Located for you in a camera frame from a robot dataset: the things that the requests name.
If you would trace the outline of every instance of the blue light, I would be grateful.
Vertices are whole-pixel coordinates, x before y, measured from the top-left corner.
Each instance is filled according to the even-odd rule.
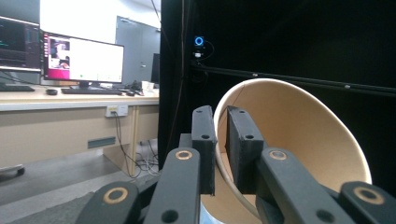
[[[194,40],[195,46],[203,46],[204,45],[204,38],[201,36],[196,36]]]

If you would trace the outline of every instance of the keyboard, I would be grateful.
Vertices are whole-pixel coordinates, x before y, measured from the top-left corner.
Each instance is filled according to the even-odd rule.
[[[8,86],[0,84],[0,91],[34,91],[30,86]]]
[[[90,89],[62,89],[64,94],[107,94],[119,95],[121,91],[118,90],[90,90]]]

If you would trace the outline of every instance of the door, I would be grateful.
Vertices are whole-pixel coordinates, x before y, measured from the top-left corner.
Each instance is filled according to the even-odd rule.
[[[122,84],[150,81],[153,54],[160,53],[157,28],[117,17],[116,43],[124,46]]]

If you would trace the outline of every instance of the computer mouse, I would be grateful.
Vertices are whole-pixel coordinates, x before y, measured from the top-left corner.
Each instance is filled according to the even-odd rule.
[[[47,92],[47,95],[57,95],[58,94],[58,91],[54,90],[54,89],[47,89],[46,92]]]

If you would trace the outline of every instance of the computer monitor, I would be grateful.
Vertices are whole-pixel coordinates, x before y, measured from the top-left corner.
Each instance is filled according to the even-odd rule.
[[[40,27],[0,16],[0,70],[40,72]]]
[[[90,84],[121,83],[124,47],[67,35],[43,32],[46,80]]]

